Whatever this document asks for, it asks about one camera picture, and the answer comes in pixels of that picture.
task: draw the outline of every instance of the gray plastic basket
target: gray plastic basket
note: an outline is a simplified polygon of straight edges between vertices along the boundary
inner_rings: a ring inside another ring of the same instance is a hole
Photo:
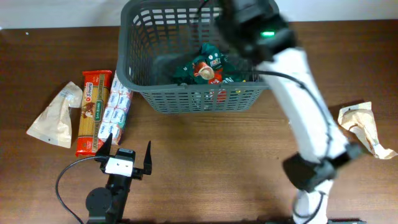
[[[217,1],[210,1],[201,18],[196,18],[200,4],[198,0],[129,1],[121,13],[118,78],[161,113],[247,110],[268,89],[255,75],[248,78],[250,82],[219,85],[177,85],[170,81],[178,63],[186,63],[204,42],[228,52],[229,61],[238,70],[252,69],[247,60],[229,51],[213,25],[221,12]]]

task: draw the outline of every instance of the wooden table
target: wooden table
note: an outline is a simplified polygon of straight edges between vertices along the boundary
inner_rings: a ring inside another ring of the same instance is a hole
[[[398,150],[398,22],[293,25],[328,105],[372,101],[382,145]],[[118,30],[0,31],[0,223],[76,223],[54,193],[58,174],[76,160],[75,142],[65,149],[25,132],[67,82],[82,86],[81,71],[115,69]],[[159,114],[136,94],[122,147],[137,152],[138,166],[149,140],[153,174],[132,183],[126,218],[238,222],[290,216],[295,189],[281,163],[297,147],[270,91],[243,113],[180,115]],[[328,216],[396,223],[397,159],[366,156],[344,168]],[[86,162],[65,174],[60,193],[86,220],[86,196],[106,180],[98,164]]]

